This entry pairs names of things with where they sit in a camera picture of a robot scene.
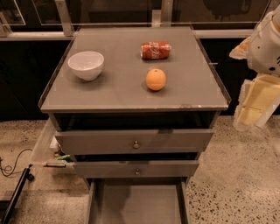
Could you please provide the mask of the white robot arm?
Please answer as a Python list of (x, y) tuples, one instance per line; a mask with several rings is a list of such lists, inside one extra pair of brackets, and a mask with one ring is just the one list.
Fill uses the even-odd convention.
[(239, 131), (262, 127), (280, 102), (280, 6), (269, 12), (229, 56), (246, 60), (257, 72), (253, 80), (244, 80), (241, 85), (234, 127)]

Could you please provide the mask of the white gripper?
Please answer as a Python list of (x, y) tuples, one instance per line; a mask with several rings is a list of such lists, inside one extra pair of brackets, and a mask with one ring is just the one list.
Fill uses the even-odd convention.
[(241, 85), (234, 112), (234, 127), (239, 131), (261, 128), (280, 105), (280, 31), (278, 20), (267, 17), (231, 50), (230, 58), (248, 60), (248, 67), (259, 74)]

